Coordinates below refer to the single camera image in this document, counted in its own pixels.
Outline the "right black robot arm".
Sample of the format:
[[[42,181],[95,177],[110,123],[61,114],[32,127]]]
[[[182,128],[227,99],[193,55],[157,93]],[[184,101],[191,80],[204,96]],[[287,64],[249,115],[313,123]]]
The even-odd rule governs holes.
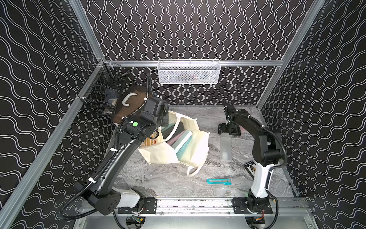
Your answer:
[[[287,163],[286,149],[277,132],[264,126],[245,109],[236,109],[233,105],[224,107],[226,123],[218,127],[219,134],[228,133],[240,136],[241,128],[253,138],[252,156],[255,163],[253,184],[247,197],[247,205],[251,211],[259,211],[275,197],[269,193],[272,173],[283,168]]]

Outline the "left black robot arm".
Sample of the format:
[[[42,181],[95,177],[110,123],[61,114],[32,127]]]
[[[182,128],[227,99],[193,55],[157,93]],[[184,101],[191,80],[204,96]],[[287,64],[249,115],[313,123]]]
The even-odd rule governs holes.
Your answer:
[[[168,103],[152,92],[151,75],[147,75],[146,96],[143,104],[118,124],[112,147],[106,157],[84,183],[76,183],[76,194],[59,209],[57,217],[62,220],[76,220],[99,212],[108,215],[121,200],[121,193],[113,190],[113,184],[134,151],[152,134],[159,136],[158,129],[168,125]],[[77,198],[84,198],[93,210],[79,215],[64,214],[66,208]]]

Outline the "pink pencil case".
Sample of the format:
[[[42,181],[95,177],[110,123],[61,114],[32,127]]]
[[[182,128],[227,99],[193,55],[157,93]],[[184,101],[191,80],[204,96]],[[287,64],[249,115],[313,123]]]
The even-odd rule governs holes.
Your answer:
[[[241,131],[241,135],[248,135],[249,134],[247,132],[247,130],[245,128],[243,128],[242,126],[240,126],[240,131]]]

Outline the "translucent clear pencil case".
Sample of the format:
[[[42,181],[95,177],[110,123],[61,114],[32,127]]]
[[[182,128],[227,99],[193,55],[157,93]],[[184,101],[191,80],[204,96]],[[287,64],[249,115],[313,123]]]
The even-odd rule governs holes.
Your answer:
[[[228,133],[222,133],[220,136],[220,160],[232,161],[232,140]]]

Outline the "cream canvas tote bag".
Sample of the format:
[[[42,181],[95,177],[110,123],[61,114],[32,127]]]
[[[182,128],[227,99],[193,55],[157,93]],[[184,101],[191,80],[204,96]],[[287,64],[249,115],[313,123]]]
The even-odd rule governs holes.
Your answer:
[[[209,132],[201,131],[197,120],[169,111],[169,124],[158,129],[159,136],[147,138],[138,148],[150,164],[178,164],[188,167],[186,175],[195,176],[208,157]]]

